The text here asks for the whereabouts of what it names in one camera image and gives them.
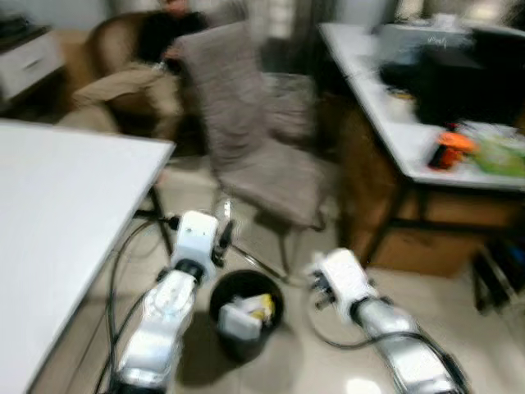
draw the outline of white paper in trash can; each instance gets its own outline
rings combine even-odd
[[[263,323],[233,304],[226,304],[219,310],[218,328],[220,332],[237,337],[241,341],[253,341],[260,337]]]

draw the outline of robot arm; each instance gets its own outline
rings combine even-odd
[[[424,336],[411,315],[379,297],[350,251],[332,252],[317,263],[313,275],[313,288],[325,296],[321,304],[333,303],[343,322],[356,323],[367,333],[390,368],[399,393],[468,392],[452,357]]]
[[[231,241],[233,223],[219,236],[218,221],[204,213],[185,213],[176,252],[161,282],[144,297],[143,315],[116,372],[116,392],[164,394],[175,381],[182,337],[191,323],[198,288],[216,275],[215,265]]]

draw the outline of person sitting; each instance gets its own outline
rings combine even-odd
[[[175,41],[181,35],[205,28],[204,18],[189,11],[188,0],[162,0],[162,12],[148,16],[139,32],[135,60],[121,71],[75,92],[75,105],[82,108],[143,91],[158,116],[153,137],[173,140],[183,115]]]

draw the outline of tile floor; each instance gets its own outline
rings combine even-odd
[[[202,163],[174,167],[162,184],[166,210],[210,209],[215,187]],[[328,251],[335,246],[333,229],[327,234],[308,235],[304,248]],[[120,274],[117,317],[122,319],[135,297],[147,289],[167,261],[157,231],[144,233],[131,247],[130,260]],[[236,253],[229,252],[222,273],[253,268]],[[482,317],[473,308],[468,280],[444,280],[386,270],[370,270],[377,288],[413,314],[444,347],[455,354],[466,371],[474,392],[525,392],[525,356],[508,325],[496,315]],[[91,289],[83,308],[66,334],[50,364],[60,373],[44,373],[34,392],[91,393],[107,354],[106,326],[102,319],[107,283],[105,269]],[[389,371],[373,348],[344,352],[320,342],[304,322],[304,297],[298,288],[282,286],[285,318],[262,355],[235,366],[218,347],[208,320],[208,302],[213,283],[199,292],[194,321],[185,335],[185,353],[176,388],[186,393],[228,394],[390,394],[394,392]],[[328,308],[314,316],[319,329],[338,341],[361,338],[357,328],[343,328]],[[508,320],[514,332],[516,319]],[[73,348],[87,349],[75,352]],[[64,376],[64,368],[70,372]]]

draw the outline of trash can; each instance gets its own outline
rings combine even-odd
[[[270,324],[262,326],[261,336],[257,340],[243,341],[219,331],[219,310],[223,305],[230,303],[235,296],[248,298],[261,294],[269,294],[272,297],[275,313]],[[268,338],[281,323],[284,308],[281,289],[272,279],[256,271],[241,270],[225,275],[217,283],[210,300],[209,313],[226,355],[235,362],[246,363],[261,354]]]

